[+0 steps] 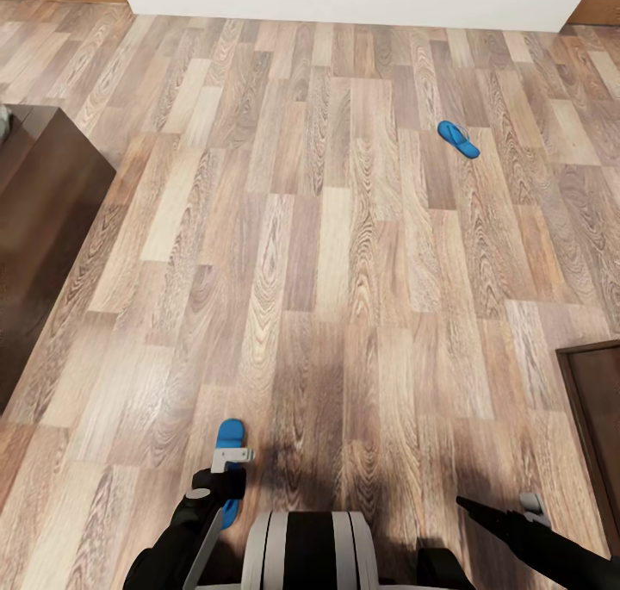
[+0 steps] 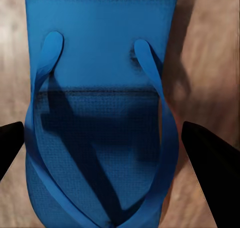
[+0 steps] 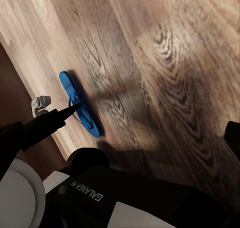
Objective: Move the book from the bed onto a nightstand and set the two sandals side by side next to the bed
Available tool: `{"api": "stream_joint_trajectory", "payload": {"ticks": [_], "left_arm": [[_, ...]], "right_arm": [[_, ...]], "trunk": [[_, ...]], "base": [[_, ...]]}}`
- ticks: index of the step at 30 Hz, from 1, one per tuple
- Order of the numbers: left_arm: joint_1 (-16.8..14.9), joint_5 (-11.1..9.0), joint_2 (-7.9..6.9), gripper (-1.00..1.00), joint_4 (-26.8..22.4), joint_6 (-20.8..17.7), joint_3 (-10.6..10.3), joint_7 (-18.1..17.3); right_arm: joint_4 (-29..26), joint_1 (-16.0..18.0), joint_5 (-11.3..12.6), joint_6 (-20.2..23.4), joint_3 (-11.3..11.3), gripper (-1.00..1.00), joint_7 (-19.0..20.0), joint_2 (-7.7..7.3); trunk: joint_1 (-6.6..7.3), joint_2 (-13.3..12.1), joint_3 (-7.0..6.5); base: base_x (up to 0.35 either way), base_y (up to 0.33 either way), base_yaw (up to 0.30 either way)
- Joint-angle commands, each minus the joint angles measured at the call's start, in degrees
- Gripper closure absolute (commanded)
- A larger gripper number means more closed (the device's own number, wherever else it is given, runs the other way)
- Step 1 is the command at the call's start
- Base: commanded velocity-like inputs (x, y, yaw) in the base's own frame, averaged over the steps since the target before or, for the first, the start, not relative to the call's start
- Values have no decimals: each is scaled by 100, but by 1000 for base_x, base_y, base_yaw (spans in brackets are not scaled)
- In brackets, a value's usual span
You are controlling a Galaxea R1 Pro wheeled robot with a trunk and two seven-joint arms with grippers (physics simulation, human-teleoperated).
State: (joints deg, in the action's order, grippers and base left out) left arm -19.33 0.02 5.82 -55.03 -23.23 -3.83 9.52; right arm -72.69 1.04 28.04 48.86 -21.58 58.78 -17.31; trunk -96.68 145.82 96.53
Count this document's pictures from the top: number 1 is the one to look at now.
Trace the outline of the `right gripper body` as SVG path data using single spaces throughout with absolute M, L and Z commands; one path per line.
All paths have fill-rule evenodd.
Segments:
M 580 547 L 546 527 L 512 510 L 509 548 L 526 565 L 567 590 L 582 590 Z

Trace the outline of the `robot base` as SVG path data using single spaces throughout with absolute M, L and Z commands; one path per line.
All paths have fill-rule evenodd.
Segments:
M 379 590 L 471 590 L 466 575 L 452 551 L 446 548 L 421 548 L 418 553 L 417 586 L 397 584 L 395 579 L 380 578 Z M 241 590 L 240 578 L 228 578 L 224 584 L 195 590 Z

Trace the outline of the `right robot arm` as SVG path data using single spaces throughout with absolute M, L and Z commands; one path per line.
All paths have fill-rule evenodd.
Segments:
M 468 516 L 509 544 L 526 565 L 567 590 L 620 590 L 620 556 L 610 560 L 552 531 L 539 493 L 520 494 L 524 514 L 501 512 L 462 496 L 456 502 Z

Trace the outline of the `sandal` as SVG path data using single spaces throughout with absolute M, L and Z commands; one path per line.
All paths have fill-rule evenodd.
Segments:
M 478 158 L 480 156 L 480 149 L 474 146 L 469 138 L 466 139 L 456 125 L 450 121 L 440 121 L 438 129 L 441 136 L 467 158 Z
M 216 448 L 241 448 L 245 433 L 244 423 L 240 419 L 226 419 L 219 429 Z M 227 463 L 227 469 L 239 469 L 240 463 Z M 239 500 L 228 500 L 223 506 L 224 518 L 222 530 L 233 525 L 239 507 Z

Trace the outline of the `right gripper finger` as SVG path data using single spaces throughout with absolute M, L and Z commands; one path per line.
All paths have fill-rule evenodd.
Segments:
M 477 501 L 472 501 L 462 496 L 457 496 L 456 502 L 466 510 L 469 510 L 477 518 L 480 518 L 483 522 L 492 526 L 492 528 L 496 529 L 500 534 L 505 534 L 510 530 L 510 521 L 512 521 L 512 512 L 510 510 L 507 510 L 506 513 L 501 512 L 500 510 L 495 510 L 495 508 L 491 506 L 482 505 Z
M 472 520 L 475 520 L 479 525 L 482 525 L 485 529 L 488 529 L 496 537 L 499 537 L 503 542 L 506 542 L 507 544 L 509 544 L 510 532 L 506 532 L 505 534 L 500 534 L 500 532 L 498 532 L 496 529 L 492 528 L 492 526 L 488 525 L 486 522 L 483 522 L 480 518 L 477 518 L 471 512 L 468 513 L 468 516 Z

